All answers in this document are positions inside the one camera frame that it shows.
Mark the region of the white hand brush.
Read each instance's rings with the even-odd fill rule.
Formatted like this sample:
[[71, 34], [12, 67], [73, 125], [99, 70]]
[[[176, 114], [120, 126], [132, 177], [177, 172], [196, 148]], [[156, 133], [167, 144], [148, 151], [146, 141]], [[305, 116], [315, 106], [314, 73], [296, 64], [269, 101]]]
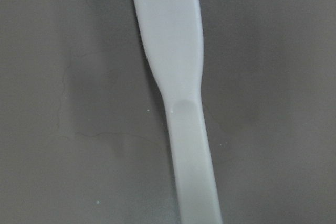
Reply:
[[134, 0], [166, 114], [182, 223], [222, 223], [202, 106], [200, 0]]

